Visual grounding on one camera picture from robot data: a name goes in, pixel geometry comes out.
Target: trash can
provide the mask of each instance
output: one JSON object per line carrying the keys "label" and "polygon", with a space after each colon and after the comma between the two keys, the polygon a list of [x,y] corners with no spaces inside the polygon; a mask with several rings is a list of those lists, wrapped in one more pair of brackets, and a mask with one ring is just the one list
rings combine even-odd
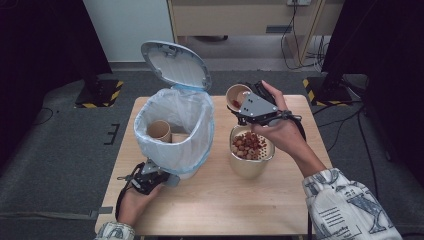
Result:
{"label": "trash can", "polygon": [[[148,41],[141,52],[155,75],[171,87],[151,96],[137,114],[138,145],[163,171],[190,178],[208,158],[214,136],[214,106],[206,92],[211,87],[209,71],[196,53],[178,44]],[[157,120],[168,122],[172,133],[188,137],[174,143],[152,138],[147,128]]]}

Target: clear trash bag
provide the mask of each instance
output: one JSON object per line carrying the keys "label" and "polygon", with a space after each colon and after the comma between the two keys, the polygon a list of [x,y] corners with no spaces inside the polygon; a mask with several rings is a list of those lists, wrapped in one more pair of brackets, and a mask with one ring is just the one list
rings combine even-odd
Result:
{"label": "clear trash bag", "polygon": [[[186,174],[196,171],[209,156],[214,135],[214,107],[208,93],[174,86],[150,97],[134,121],[135,137],[144,156],[164,171]],[[156,120],[167,121],[173,129],[190,136],[179,143],[165,143],[147,135]]]}

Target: gray floor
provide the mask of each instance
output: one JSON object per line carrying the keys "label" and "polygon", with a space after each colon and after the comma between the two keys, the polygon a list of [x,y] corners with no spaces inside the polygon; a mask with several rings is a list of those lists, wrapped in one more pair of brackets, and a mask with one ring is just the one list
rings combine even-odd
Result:
{"label": "gray floor", "polygon": [[[288,69],[281,59],[280,40],[278,36],[230,36],[223,42],[190,38],[187,46],[205,60],[211,71],[211,95],[223,95],[238,81],[260,79],[268,80],[286,94],[306,95],[302,80],[321,73],[316,71],[316,66],[295,71]],[[288,51],[286,56],[288,64],[292,64]],[[114,70],[112,76],[105,78],[118,78],[124,85],[113,107],[74,108],[82,81],[58,88],[46,96],[44,107],[52,111],[40,111],[35,122],[42,124],[34,125],[0,179],[1,213],[88,215],[101,206],[134,100],[168,87],[145,69]],[[349,76],[349,79],[362,84],[364,76]],[[344,119],[360,106],[332,107],[316,114],[315,119],[320,126]],[[311,106],[311,109],[315,112],[322,107]],[[386,160],[385,149],[372,123],[363,114],[360,119],[371,150],[375,177],[356,118],[344,122],[339,133],[340,123],[319,128],[327,148],[336,142],[329,151],[333,165],[343,170],[348,178],[378,193],[381,204],[401,233],[424,233],[423,188],[404,165]],[[119,131],[114,144],[105,145],[110,142],[108,132],[115,130],[112,124],[119,124]],[[92,239],[94,225],[95,220],[2,219],[0,239]]]}

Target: patterned sleeve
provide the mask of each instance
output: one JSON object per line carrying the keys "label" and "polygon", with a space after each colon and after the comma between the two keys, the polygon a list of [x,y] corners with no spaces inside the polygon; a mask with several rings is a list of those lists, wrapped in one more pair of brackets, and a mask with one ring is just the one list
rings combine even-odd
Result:
{"label": "patterned sleeve", "polygon": [[133,240],[134,236],[135,232],[131,226],[118,222],[107,222],[100,228],[94,240]]}
{"label": "patterned sleeve", "polygon": [[305,178],[303,188],[317,239],[402,239],[371,191],[339,169]]}

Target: trash can lid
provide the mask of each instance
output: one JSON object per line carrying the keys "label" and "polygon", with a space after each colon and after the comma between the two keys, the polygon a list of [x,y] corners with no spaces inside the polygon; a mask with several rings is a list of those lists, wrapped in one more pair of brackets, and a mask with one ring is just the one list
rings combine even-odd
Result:
{"label": "trash can lid", "polygon": [[208,90],[211,76],[203,60],[192,50],[170,42],[147,41],[141,53],[157,77],[171,85]]}

